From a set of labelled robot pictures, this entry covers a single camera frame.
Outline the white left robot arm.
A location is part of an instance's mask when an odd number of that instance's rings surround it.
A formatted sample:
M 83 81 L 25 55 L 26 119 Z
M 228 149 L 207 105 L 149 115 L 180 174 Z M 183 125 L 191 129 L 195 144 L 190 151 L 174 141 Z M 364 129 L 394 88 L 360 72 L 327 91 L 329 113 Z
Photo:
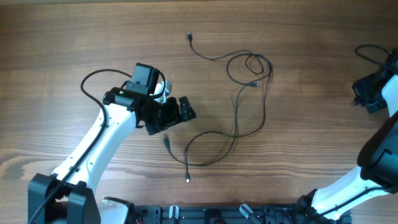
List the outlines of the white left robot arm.
M 196 117 L 187 97 L 169 94 L 165 82 L 106 92 L 95 123 L 76 149 L 50 175 L 36 174 L 29 183 L 29 223 L 126 223 L 133 204 L 98 204 L 95 192 L 115 152 L 141 121 L 151 136 Z

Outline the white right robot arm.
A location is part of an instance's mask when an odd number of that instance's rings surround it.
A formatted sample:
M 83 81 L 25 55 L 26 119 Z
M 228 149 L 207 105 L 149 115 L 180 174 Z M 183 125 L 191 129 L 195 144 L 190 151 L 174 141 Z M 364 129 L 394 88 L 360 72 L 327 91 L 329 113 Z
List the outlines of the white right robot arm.
M 387 50 L 385 62 L 360 53 L 379 66 L 356 80 L 354 104 L 369 113 L 387 109 L 389 117 L 359 152 L 357 165 L 333 184 L 302 196 L 296 204 L 295 223 L 339 223 L 344 213 L 378 196 L 397 193 L 397 49 Z

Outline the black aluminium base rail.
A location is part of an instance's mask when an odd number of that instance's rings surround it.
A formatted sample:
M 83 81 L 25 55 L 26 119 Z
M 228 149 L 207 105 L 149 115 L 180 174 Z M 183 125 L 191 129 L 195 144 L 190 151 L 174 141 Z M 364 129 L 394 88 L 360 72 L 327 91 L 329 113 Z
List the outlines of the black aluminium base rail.
M 194 224 L 194 223 L 352 223 L 351 212 L 347 211 L 337 220 L 326 218 L 313 219 L 311 215 L 298 211 L 295 204 L 271 204 L 263 207 L 241 206 L 232 207 L 179 207 L 172 205 L 161 207 L 158 205 L 139 205 L 134 208 L 133 224 Z

